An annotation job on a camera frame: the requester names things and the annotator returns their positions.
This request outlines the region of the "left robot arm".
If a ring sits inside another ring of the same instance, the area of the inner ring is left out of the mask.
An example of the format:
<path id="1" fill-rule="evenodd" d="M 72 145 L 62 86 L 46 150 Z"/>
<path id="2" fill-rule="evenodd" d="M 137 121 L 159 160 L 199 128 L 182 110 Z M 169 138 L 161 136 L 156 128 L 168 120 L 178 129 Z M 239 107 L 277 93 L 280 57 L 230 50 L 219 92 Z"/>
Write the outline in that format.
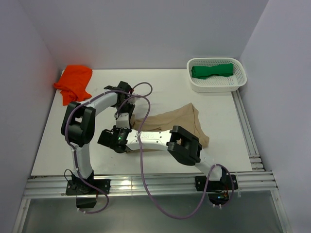
<path id="1" fill-rule="evenodd" d="M 89 145 L 95 134 L 95 118 L 108 107 L 115 107 L 116 124 L 111 130 L 103 130 L 98 143 L 117 153 L 130 151 L 127 136 L 132 127 L 130 119 L 134 103 L 128 100 L 133 88 L 126 82 L 107 86 L 105 92 L 85 102 L 71 102 L 66 109 L 61 134 L 72 150 L 74 172 L 68 180 L 66 195 L 95 195 L 109 193 L 110 180 L 96 180 L 90 163 Z"/>

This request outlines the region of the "beige t-shirt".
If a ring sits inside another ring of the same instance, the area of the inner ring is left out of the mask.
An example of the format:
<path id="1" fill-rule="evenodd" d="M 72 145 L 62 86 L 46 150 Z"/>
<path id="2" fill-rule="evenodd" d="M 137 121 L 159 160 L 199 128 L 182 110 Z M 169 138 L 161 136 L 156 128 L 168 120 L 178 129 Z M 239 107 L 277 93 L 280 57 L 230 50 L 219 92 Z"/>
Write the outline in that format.
<path id="1" fill-rule="evenodd" d="M 143 119 L 131 120 L 132 128 L 138 130 L 142 126 L 144 132 L 162 132 L 172 130 L 174 126 L 181 126 L 191 134 L 199 138 L 202 148 L 207 148 L 209 137 L 201 129 L 199 122 L 199 111 L 192 103 L 188 103 L 181 108 L 173 111 L 161 113 L 155 116 L 149 116 L 145 121 Z"/>

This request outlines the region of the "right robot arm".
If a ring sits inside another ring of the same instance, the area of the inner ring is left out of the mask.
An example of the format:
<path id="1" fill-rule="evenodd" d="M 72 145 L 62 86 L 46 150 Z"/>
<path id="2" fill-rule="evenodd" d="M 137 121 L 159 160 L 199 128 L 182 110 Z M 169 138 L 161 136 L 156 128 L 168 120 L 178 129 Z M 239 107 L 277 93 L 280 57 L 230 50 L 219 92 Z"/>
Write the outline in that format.
<path id="1" fill-rule="evenodd" d="M 171 130 L 159 132 L 140 132 L 114 127 L 110 131 L 102 131 L 98 144 L 116 153 L 143 149 L 167 151 L 178 163 L 194 166 L 209 176 L 211 186 L 215 189 L 221 189 L 227 183 L 228 172 L 203 151 L 197 136 L 181 126 L 173 126 Z"/>

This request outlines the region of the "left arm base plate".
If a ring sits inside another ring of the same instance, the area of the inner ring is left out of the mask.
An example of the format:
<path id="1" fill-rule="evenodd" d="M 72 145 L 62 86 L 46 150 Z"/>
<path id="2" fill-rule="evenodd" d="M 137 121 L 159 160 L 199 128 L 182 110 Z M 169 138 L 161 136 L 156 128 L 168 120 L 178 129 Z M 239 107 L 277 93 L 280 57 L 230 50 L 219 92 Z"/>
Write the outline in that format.
<path id="1" fill-rule="evenodd" d="M 91 185 L 104 191 L 106 194 L 109 194 L 110 190 L 110 179 L 95 179 L 91 182 Z M 82 182 L 80 179 L 75 181 L 69 180 L 66 188 L 65 194 L 67 196 L 76 196 L 76 195 L 95 195 L 101 194 L 97 189 L 90 187 L 89 185 Z"/>

